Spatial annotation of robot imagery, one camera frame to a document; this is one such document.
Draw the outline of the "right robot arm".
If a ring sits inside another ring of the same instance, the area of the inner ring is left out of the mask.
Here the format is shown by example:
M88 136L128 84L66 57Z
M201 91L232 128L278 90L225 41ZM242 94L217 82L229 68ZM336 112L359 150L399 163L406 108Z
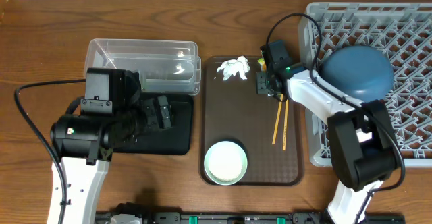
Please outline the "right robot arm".
M339 179L327 207L329 220L361 223L374 194L397 188L406 174L386 106L352 98L313 67L294 63L281 40L261 46L261 55L258 94L300 103L327 126L331 165Z

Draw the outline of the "mint green bowl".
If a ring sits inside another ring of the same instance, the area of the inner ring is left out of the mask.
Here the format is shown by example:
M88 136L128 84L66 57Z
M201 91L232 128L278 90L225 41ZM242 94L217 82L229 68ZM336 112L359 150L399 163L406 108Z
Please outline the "mint green bowl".
M215 184L230 186L238 183L246 174L246 151L236 142L224 140L212 145L203 160L207 177Z

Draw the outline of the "yellow snack wrapper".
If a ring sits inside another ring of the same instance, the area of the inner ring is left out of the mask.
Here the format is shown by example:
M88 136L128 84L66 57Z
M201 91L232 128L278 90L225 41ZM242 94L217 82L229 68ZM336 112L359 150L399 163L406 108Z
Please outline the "yellow snack wrapper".
M265 72L266 71L266 65L265 65L265 60L263 59L263 58L260 58L259 60L258 60L258 63L259 63L259 65L260 65L260 68L261 68L261 71L262 72Z

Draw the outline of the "wooden chopstick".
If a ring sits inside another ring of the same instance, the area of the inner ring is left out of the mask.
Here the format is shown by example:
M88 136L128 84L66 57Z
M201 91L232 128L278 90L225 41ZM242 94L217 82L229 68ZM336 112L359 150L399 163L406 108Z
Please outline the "wooden chopstick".
M284 96L281 94L279 97L279 104L278 104L277 115L276 115L276 119L275 119L275 127L274 127L274 131L273 131L272 142L271 142L272 145L275 145L276 139L277 139L277 132L278 132L278 128L279 128L279 121L280 121L283 99L284 99Z
M288 129L288 110L289 110L289 100L285 101L285 111L284 111L284 120L283 120L283 145L282 150L286 151L286 142L287 142L287 129Z

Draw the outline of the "white tissue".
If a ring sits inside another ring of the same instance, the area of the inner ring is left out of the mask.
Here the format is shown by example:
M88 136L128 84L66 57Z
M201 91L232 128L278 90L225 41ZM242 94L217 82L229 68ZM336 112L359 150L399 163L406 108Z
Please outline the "white tissue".
M227 81L237 74L242 80L246 80L246 74L250 71L247 58L239 56L237 59L224 61L218 68L217 72L223 72L223 81Z

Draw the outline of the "dark blue plate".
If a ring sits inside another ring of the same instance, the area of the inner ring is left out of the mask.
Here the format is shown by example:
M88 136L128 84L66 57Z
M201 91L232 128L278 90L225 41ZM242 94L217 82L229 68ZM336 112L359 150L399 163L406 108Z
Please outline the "dark blue plate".
M364 102L384 99L394 83L389 59L381 51L363 45L332 53L322 63L319 75L343 93Z

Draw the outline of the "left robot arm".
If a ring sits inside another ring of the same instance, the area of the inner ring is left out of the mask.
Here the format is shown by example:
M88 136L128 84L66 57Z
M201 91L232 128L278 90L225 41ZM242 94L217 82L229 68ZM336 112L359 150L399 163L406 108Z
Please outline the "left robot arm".
M115 149L138 137L172 127L165 95L144 97L139 74L90 68L85 95L53 124L50 138L59 160L53 163L49 223L93 223L99 195Z

